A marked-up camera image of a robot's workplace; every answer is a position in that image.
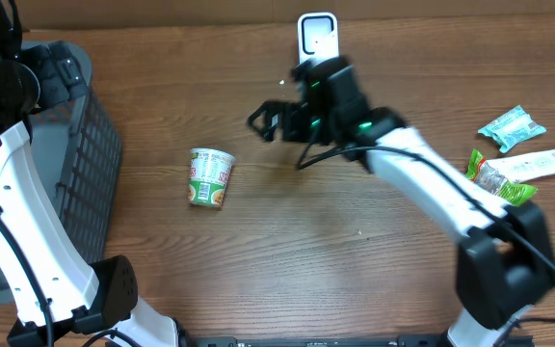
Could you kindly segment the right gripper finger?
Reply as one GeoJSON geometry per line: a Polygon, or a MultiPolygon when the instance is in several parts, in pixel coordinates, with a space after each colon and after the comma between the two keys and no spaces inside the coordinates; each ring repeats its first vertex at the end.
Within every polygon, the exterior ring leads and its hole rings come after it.
{"type": "Polygon", "coordinates": [[[300,102],[270,99],[264,101],[259,107],[259,110],[261,113],[282,114],[297,112],[300,108],[300,102]]]}
{"type": "Polygon", "coordinates": [[[247,120],[248,126],[265,142],[272,142],[278,129],[280,114],[261,113],[259,108],[247,120]]]}

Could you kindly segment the instant noodle cup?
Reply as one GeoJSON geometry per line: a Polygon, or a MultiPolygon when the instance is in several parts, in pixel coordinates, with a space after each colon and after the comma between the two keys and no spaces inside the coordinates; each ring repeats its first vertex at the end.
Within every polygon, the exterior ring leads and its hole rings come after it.
{"type": "Polygon", "coordinates": [[[192,148],[188,185],[191,204],[221,208],[235,158],[211,148],[192,148]]]}

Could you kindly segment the green snack bag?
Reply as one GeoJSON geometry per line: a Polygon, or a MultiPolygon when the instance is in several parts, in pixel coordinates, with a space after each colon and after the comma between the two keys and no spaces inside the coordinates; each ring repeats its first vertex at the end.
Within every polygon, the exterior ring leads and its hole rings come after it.
{"type": "Polygon", "coordinates": [[[538,192],[534,186],[512,183],[507,176],[493,168],[477,149],[471,152],[465,176],[484,190],[515,206],[524,204],[538,192]]]}

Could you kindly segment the teal snack packet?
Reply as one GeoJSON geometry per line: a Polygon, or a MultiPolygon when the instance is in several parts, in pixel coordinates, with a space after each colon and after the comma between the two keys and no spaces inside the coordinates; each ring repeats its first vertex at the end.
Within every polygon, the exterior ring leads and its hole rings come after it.
{"type": "Polygon", "coordinates": [[[493,139],[499,145],[499,151],[506,154],[519,143],[540,136],[546,131],[544,126],[532,120],[521,105],[517,105],[480,128],[478,133],[493,139]]]}

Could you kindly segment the white conditioner tube gold cap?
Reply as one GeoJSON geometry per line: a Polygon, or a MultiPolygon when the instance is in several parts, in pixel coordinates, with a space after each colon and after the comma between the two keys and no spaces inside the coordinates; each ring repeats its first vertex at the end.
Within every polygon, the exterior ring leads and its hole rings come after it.
{"type": "Polygon", "coordinates": [[[523,183],[555,175],[555,149],[491,159],[488,165],[512,183],[523,183]]]}

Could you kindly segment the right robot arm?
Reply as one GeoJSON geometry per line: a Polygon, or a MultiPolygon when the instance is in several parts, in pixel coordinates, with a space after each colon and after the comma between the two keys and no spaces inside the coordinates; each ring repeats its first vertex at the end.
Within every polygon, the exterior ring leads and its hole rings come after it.
{"type": "Polygon", "coordinates": [[[292,71],[299,102],[265,101],[248,125],[271,142],[334,145],[413,201],[455,243],[458,320],[441,346],[499,346],[525,312],[555,287],[555,258],[542,211],[514,206],[484,190],[440,157],[393,110],[372,108],[344,57],[292,71]]]}

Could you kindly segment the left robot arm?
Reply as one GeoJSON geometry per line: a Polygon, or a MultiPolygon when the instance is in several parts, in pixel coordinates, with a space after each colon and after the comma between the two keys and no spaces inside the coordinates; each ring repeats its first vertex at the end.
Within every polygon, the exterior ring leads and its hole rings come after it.
{"type": "Polygon", "coordinates": [[[68,43],[24,47],[15,2],[0,1],[0,269],[13,293],[12,346],[51,346],[69,333],[118,346],[185,346],[172,318],[143,300],[122,255],[89,263],[40,181],[31,117],[81,99],[91,76],[68,43]]]}

